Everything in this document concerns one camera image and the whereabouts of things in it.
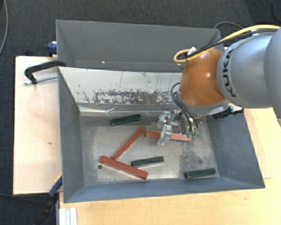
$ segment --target red wooden block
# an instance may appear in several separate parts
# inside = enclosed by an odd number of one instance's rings
[[[147,179],[147,177],[148,177],[147,172],[145,172],[141,169],[129,166],[125,163],[121,163],[119,161],[116,161],[116,160],[111,159],[111,158],[106,157],[106,156],[101,156],[99,162],[104,164],[104,165],[107,165],[109,167],[113,167],[115,169],[118,169],[118,170],[121,170],[123,172],[129,173],[129,174],[131,174],[135,177],[138,177],[138,178],[141,178],[141,179],[144,179],[144,180]]]
[[[160,132],[157,132],[157,131],[146,131],[145,132],[145,137],[159,138],[160,137]],[[185,136],[185,135],[172,134],[170,139],[171,140],[177,140],[177,141],[191,141],[192,137],[187,138],[187,136]]]
[[[112,155],[112,159],[117,160],[130,146],[136,139],[140,137],[140,135],[146,130],[145,126],[141,126],[123,145],[119,148],[115,154]]]

